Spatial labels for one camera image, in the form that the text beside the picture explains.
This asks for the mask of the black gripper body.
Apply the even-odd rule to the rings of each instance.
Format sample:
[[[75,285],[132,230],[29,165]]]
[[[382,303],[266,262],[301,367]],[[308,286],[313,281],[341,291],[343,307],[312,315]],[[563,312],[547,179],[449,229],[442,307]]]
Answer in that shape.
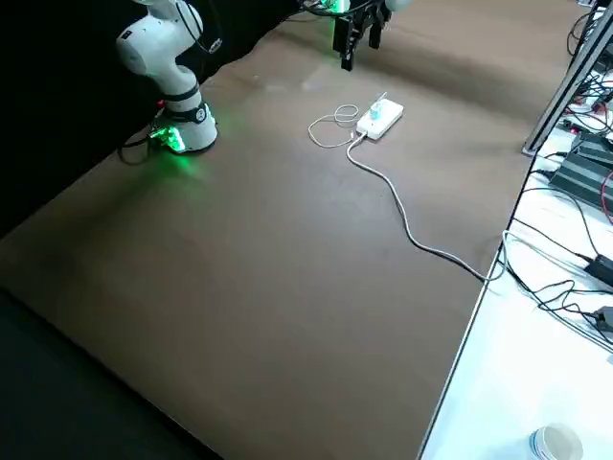
[[[384,0],[351,0],[349,7],[342,12],[342,16],[354,22],[364,22],[370,19],[387,22],[392,16],[392,11]]]

